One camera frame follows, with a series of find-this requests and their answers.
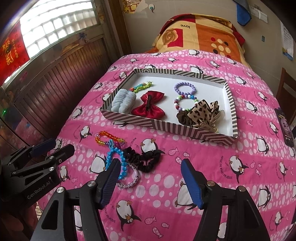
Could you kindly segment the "black scrunchie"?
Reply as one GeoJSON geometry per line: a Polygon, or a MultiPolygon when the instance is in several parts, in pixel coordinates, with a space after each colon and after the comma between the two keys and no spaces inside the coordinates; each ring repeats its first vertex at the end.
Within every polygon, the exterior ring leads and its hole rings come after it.
{"type": "Polygon", "coordinates": [[[139,154],[131,147],[125,148],[123,150],[123,156],[126,161],[129,164],[135,166],[138,171],[144,173],[149,173],[154,170],[154,168],[160,162],[162,154],[165,154],[165,152],[160,150],[153,150],[139,154]]]}

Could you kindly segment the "red satin hair bow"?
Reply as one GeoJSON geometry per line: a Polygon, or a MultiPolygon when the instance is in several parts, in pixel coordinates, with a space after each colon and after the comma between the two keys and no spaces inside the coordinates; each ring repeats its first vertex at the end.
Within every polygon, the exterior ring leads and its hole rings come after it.
{"type": "Polygon", "coordinates": [[[164,93],[159,91],[148,91],[140,98],[143,104],[134,108],[131,114],[143,118],[160,120],[165,116],[165,112],[156,106],[156,104],[163,99],[164,95],[164,93]]]}

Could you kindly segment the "white fluffy scrunchie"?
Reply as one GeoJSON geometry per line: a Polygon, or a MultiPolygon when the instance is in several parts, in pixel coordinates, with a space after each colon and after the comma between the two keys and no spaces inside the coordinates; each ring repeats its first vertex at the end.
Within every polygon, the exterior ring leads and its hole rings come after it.
{"type": "Polygon", "coordinates": [[[120,89],[112,101],[111,111],[129,113],[135,103],[136,97],[137,95],[134,92],[120,89]]]}

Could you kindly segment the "striped white jewelry tray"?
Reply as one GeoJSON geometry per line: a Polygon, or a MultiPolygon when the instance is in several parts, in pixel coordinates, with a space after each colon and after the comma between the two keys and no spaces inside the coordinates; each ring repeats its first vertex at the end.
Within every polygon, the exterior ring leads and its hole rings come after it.
{"type": "Polygon", "coordinates": [[[228,83],[224,79],[200,73],[168,69],[135,69],[110,94],[100,111],[106,119],[154,128],[159,131],[227,146],[232,145],[238,137],[235,104],[228,83]],[[156,104],[165,112],[164,117],[156,120],[132,115],[131,113],[112,111],[111,104],[119,90],[129,89],[148,81],[152,82],[152,87],[149,88],[150,91],[158,91],[164,94],[163,99],[156,104]],[[224,111],[224,116],[218,120],[216,132],[213,133],[179,123],[176,117],[177,110],[174,106],[174,101],[178,98],[178,94],[174,87],[182,82],[190,83],[195,87],[195,96],[198,101],[202,99],[208,103],[218,101],[220,110],[224,111]]]}

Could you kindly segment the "wooden chair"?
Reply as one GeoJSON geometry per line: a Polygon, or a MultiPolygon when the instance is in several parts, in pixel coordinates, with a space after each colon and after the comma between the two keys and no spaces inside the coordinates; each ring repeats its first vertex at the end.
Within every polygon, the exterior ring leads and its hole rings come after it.
{"type": "Polygon", "coordinates": [[[295,97],[285,88],[285,84],[295,91],[295,80],[282,68],[276,99],[291,125],[295,118],[295,97]]]}

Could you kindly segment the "pink penguin bedspread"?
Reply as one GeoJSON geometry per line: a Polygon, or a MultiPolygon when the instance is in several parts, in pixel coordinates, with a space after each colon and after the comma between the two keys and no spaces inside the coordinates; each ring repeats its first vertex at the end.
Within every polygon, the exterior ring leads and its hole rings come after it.
{"type": "Polygon", "coordinates": [[[192,240],[202,211],[191,205],[181,176],[188,158],[206,178],[226,188],[245,186],[256,203],[271,240],[287,240],[295,227],[295,148],[285,144],[275,109],[278,102],[267,84],[243,64],[205,51],[131,54],[112,64],[69,116],[56,148],[75,147],[60,166],[62,186],[79,188],[95,179],[106,162],[108,147],[95,136],[108,132],[137,153],[162,151],[150,173],[137,185],[116,188],[100,212],[109,240],[192,240]],[[176,69],[227,81],[238,117],[238,138],[231,146],[107,120],[100,112],[112,91],[136,68],[176,69]]]}

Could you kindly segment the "window with grille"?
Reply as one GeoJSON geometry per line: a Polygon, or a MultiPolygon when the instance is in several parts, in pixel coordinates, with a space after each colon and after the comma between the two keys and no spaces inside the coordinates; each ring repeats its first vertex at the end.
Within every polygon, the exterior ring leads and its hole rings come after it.
{"type": "Polygon", "coordinates": [[[97,24],[93,1],[37,1],[21,18],[30,58],[68,35],[97,24]]]}

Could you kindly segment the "black smartphone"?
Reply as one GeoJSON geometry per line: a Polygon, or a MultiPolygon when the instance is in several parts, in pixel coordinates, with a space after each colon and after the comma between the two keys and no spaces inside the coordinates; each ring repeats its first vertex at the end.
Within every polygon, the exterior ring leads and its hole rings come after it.
{"type": "Polygon", "coordinates": [[[278,118],[280,128],[282,131],[283,139],[285,141],[285,144],[289,147],[294,147],[294,138],[292,131],[290,130],[290,127],[287,122],[287,118],[285,117],[285,114],[280,108],[275,108],[274,109],[276,116],[278,118]]]}

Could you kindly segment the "white wall calendar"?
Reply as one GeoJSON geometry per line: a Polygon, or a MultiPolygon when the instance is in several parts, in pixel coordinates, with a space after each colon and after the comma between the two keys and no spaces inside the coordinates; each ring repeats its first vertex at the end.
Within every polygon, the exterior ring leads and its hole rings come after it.
{"type": "Polygon", "coordinates": [[[281,28],[281,41],[282,41],[282,53],[286,56],[290,61],[293,61],[293,38],[289,33],[288,29],[284,26],[282,22],[280,22],[281,28]]]}

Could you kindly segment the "orange floral blanket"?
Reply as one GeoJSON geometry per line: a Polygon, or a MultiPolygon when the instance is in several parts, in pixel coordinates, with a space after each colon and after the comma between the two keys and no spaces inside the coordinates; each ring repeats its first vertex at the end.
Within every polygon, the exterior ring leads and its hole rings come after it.
{"type": "Polygon", "coordinates": [[[202,14],[181,14],[170,18],[147,53],[198,50],[227,57],[247,67],[245,39],[229,20],[202,14]]]}

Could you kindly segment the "wooden wall panel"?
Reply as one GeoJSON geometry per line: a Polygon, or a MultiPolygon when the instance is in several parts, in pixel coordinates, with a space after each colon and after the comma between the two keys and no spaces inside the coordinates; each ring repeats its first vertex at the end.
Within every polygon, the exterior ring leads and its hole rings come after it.
{"type": "Polygon", "coordinates": [[[104,37],[76,46],[1,88],[1,145],[13,150],[55,138],[76,105],[111,65],[104,37]]]}

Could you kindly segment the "blue cloth on wall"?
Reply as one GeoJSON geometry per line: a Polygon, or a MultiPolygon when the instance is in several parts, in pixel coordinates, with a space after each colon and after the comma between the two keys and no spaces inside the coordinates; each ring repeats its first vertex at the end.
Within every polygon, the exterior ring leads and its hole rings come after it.
{"type": "Polygon", "coordinates": [[[233,0],[236,3],[237,23],[241,26],[246,26],[250,20],[251,12],[247,0],[233,0]]]}

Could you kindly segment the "leopard print hair bow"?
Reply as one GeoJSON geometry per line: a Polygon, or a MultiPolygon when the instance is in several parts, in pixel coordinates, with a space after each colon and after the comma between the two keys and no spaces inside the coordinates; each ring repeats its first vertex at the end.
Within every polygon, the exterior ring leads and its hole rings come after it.
{"type": "Polygon", "coordinates": [[[212,133],[217,132],[217,124],[224,118],[225,111],[220,110],[218,101],[208,103],[204,99],[196,102],[187,116],[192,120],[192,127],[212,133]]]}

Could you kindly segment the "red paper decoration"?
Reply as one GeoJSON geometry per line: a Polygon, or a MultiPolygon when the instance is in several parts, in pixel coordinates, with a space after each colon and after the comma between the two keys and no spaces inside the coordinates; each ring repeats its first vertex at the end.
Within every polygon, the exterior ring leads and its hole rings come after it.
{"type": "Polygon", "coordinates": [[[11,76],[18,68],[29,61],[29,55],[25,47],[21,32],[21,24],[13,27],[10,34],[1,44],[1,65],[0,81],[1,85],[11,76]]]}

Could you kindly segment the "brown scrunchie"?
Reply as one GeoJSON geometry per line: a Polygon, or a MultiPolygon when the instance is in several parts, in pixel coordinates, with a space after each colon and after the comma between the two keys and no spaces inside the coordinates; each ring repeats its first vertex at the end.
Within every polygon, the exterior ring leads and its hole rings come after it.
{"type": "Polygon", "coordinates": [[[188,110],[180,110],[176,117],[180,124],[184,126],[194,126],[196,123],[190,117],[188,117],[188,113],[188,110]]]}

